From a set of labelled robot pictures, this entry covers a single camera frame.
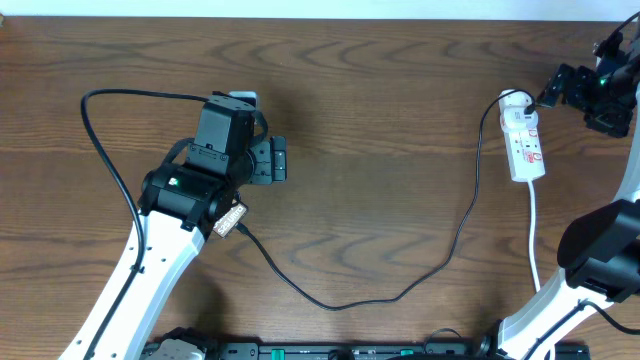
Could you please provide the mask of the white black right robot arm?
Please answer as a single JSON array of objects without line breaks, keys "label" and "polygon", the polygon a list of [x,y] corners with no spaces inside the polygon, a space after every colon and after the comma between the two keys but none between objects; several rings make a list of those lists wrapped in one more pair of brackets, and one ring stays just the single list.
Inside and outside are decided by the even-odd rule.
[{"label": "white black right robot arm", "polygon": [[560,65],[537,98],[516,89],[497,99],[500,126],[517,182],[541,174],[536,108],[568,105],[587,128],[634,137],[612,202],[574,220],[557,250],[558,267],[519,311],[498,321],[472,350],[475,359],[545,359],[557,343],[594,313],[639,293],[639,38],[622,50],[614,31],[596,44],[594,68]]}]

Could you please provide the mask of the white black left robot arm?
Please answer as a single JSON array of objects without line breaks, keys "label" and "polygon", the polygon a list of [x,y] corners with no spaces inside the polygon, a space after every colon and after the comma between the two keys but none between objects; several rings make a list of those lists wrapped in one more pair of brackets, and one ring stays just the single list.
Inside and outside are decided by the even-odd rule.
[{"label": "white black left robot arm", "polygon": [[243,185],[287,178],[286,140],[269,136],[258,95],[215,92],[194,138],[182,139],[131,203],[125,250],[65,359],[136,359],[178,279],[210,235],[225,237],[246,212]]}]

